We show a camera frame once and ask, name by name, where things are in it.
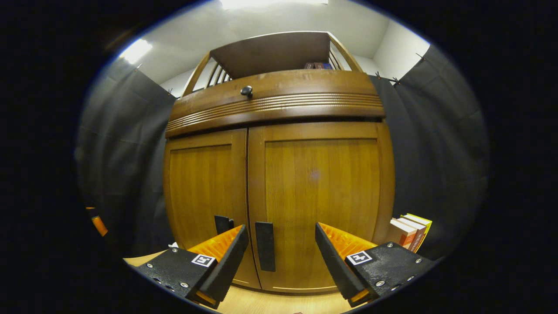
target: cabinet door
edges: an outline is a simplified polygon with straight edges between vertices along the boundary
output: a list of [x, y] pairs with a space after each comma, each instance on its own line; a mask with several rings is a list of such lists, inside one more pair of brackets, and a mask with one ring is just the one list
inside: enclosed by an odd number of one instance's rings
[[[317, 122], [249, 129], [249, 218], [263, 289], [293, 293], [336, 289], [316, 245], [316, 222], [369, 241], [376, 237], [376, 229], [384, 232], [395, 187], [385, 127], [372, 122]], [[275, 272], [260, 265], [258, 248], [265, 245], [257, 242], [261, 239], [256, 238], [256, 222], [273, 223]]]
[[[233, 219], [235, 226], [247, 225], [246, 132], [223, 131], [167, 142], [163, 172], [167, 214], [181, 249], [216, 236], [215, 215]], [[251, 247], [233, 283], [260, 288]]]

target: wooden floor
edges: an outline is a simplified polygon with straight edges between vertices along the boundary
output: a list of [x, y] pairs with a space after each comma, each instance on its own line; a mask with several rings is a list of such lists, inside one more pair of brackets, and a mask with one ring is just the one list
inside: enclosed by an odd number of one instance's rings
[[[124, 260], [130, 265], [139, 266], [163, 252]], [[349, 310], [349, 303], [339, 292], [313, 296], [287, 295], [235, 285], [230, 286], [225, 300], [217, 308], [217, 312], [222, 314], [339, 314]]]

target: cabinet top shelf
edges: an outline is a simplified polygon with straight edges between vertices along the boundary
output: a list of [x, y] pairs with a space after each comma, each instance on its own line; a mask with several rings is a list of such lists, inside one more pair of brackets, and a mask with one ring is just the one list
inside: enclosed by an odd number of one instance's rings
[[297, 31], [251, 37], [224, 45], [210, 56], [234, 79], [251, 75], [303, 69], [307, 62], [327, 63], [327, 32]]

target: white wall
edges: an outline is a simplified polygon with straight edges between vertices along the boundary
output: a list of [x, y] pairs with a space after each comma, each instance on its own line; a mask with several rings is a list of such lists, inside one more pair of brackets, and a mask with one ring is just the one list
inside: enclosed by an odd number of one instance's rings
[[419, 62], [430, 44], [394, 20], [389, 21], [386, 34], [373, 60], [382, 69], [380, 76], [401, 79]]
[[[347, 64], [347, 62], [345, 62], [341, 54], [337, 53], [337, 56], [340, 57], [341, 61], [339, 60], [339, 62], [343, 63], [344, 69], [350, 70], [349, 65]], [[382, 73], [382, 71], [380, 70], [378, 65], [374, 62], [374, 60], [365, 58], [363, 56], [357, 56], [357, 55], [353, 55], [353, 57], [358, 62], [360, 67], [363, 69], [363, 71], [365, 71], [366, 73], [370, 75], [374, 75], [377, 71], [379, 71], [380, 74]], [[194, 87], [194, 90], [203, 88], [207, 84], [209, 74], [211, 74], [211, 71], [213, 70], [214, 66], [215, 66], [215, 61], [208, 62], [203, 72], [201, 72], [200, 78], [196, 82], [196, 86]], [[191, 69], [182, 74], [179, 74], [171, 78], [170, 80], [162, 83], [161, 87], [164, 88], [166, 91], [172, 88], [171, 94], [174, 97], [182, 97], [182, 93], [184, 93], [184, 89], [186, 89], [186, 83], [188, 82], [188, 79], [190, 78], [190, 75], [192, 74], [193, 71], [194, 69]]]

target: black curtain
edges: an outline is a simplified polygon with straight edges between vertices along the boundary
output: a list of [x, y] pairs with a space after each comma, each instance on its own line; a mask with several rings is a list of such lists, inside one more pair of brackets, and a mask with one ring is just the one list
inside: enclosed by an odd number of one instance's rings
[[392, 85], [370, 75], [386, 111], [395, 159], [393, 216], [433, 221], [419, 254], [448, 255], [470, 229], [486, 196], [489, 141], [466, 79], [430, 46]]
[[86, 206], [95, 207], [123, 257], [174, 242], [162, 189], [165, 128], [175, 97], [122, 59], [92, 84], [75, 161]]

